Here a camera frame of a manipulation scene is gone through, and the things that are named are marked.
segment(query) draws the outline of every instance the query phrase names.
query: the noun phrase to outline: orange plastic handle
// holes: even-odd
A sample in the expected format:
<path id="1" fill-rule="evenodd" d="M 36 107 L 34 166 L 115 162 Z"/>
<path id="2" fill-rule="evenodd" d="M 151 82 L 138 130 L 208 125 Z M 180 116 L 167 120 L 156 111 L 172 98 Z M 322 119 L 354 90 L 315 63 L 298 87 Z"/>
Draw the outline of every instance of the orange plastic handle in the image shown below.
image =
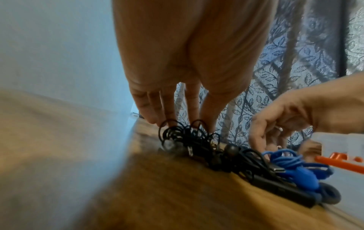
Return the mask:
<path id="1" fill-rule="evenodd" d="M 338 167 L 341 169 L 346 169 L 346 170 L 349 170 L 352 172 L 364 174 L 364 165 L 361 166 L 358 164 L 351 164 L 351 163 L 347 162 L 346 160 L 343 160 L 343 158 L 345 159 L 345 157 L 338 156 L 338 153 L 333 153 L 331 156 L 332 156 L 332 158 L 328 158 L 328 157 L 324 157 L 324 156 L 316 156 L 315 161 L 322 163 L 322 164 L 335 166 L 335 167 Z"/>

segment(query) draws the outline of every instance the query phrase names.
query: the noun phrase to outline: wooden tabletop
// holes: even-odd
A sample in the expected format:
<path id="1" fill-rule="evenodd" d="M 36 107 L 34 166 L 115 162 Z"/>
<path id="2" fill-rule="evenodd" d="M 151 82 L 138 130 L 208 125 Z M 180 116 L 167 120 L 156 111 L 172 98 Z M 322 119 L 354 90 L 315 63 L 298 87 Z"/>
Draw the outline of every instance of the wooden tabletop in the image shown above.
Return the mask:
<path id="1" fill-rule="evenodd" d="M 364 229 L 158 151 L 157 127 L 19 92 L 0 92 L 1 230 Z"/>

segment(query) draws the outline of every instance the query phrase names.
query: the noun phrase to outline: tangled black cable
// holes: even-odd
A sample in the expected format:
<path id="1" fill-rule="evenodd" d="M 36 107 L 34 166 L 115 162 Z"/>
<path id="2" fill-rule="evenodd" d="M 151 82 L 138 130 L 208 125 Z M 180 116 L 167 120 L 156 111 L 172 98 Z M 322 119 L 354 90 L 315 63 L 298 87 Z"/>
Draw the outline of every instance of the tangled black cable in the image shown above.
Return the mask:
<path id="1" fill-rule="evenodd" d="M 258 151 L 232 144 L 220 149 L 220 135 L 218 133 L 209 134 L 200 128 L 201 124 L 205 126 L 204 121 L 195 120 L 190 125 L 183 125 L 176 120 L 166 120 L 161 127 L 167 122 L 176 122 L 178 125 L 167 128 L 162 135 L 162 128 L 159 128 L 158 136 L 162 145 L 166 140 L 180 142 L 187 147 L 190 156 L 204 158 L 211 169 L 234 172 L 240 176 L 243 174 L 248 181 L 252 181 L 254 176 L 258 175 L 282 182 L 282 179 L 272 172 L 267 161 Z M 217 138 L 217 144 L 213 142 L 214 138 Z"/>

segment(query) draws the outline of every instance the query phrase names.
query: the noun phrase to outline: white plastic container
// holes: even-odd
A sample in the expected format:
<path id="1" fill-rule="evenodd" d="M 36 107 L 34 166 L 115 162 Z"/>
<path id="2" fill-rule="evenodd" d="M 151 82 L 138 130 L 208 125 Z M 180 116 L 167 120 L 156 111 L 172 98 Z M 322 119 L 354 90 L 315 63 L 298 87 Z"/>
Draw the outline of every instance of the white plastic container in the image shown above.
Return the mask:
<path id="1" fill-rule="evenodd" d="M 333 152 L 346 153 L 349 158 L 364 158 L 364 135 L 313 133 L 311 140 L 322 144 L 322 156 Z M 334 167 L 334 174 L 324 182 L 337 188 L 342 196 L 335 207 L 364 221 L 364 175 Z"/>

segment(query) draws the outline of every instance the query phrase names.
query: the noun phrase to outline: leaf pattern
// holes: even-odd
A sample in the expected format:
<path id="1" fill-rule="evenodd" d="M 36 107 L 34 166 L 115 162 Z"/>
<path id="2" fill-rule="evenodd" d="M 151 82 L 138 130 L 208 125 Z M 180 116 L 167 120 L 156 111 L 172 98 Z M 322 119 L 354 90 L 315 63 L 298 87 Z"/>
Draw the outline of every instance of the leaf pattern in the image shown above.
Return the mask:
<path id="1" fill-rule="evenodd" d="M 313 0 L 309 4 L 310 10 L 300 9 L 306 7 L 302 2 L 280 0 L 249 88 L 228 104 L 218 118 L 216 131 L 224 134 L 222 140 L 248 145 L 251 117 L 283 93 L 278 89 L 298 89 L 338 77 L 340 46 L 339 40 L 333 38 L 340 37 L 340 30 L 334 22 L 337 22 L 337 15 L 340 14 L 341 0 Z M 297 12 L 303 12 L 302 16 L 294 17 Z M 355 27 L 357 22 L 364 25 L 364 9 L 356 9 L 350 17 L 351 41 L 346 46 L 348 61 L 351 66 L 364 70 L 364 26 Z M 290 41 L 297 42 L 292 47 Z M 286 57 L 293 57 L 293 61 L 288 62 Z M 284 76 L 282 70 L 287 68 L 290 74 Z M 287 82 L 288 85 L 278 87 L 279 82 Z M 206 94 L 207 90 L 201 87 L 200 102 Z M 176 111 L 178 119 L 188 123 L 183 84 L 177 86 L 175 102 L 179 104 L 176 107 L 179 109 Z M 312 128 L 293 133 L 288 138 L 289 147 L 298 148 L 311 134 Z"/>

